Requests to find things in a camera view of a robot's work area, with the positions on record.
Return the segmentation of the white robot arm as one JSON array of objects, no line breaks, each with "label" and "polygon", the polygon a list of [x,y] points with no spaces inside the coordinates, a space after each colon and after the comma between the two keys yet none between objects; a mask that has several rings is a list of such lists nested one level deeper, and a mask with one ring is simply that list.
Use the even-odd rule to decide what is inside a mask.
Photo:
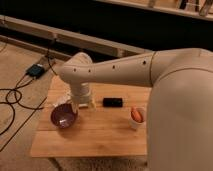
[{"label": "white robot arm", "polygon": [[213,171],[212,51],[163,50],[100,63],[80,52],[59,76],[75,103],[89,95],[90,83],[149,87],[149,171]]}]

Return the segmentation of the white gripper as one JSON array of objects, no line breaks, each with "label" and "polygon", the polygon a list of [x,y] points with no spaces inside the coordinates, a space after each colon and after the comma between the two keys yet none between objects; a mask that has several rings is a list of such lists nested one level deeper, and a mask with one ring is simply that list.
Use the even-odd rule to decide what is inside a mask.
[{"label": "white gripper", "polygon": [[71,105],[74,110],[78,110],[81,104],[86,104],[89,108],[96,107],[89,83],[71,85],[70,97]]}]

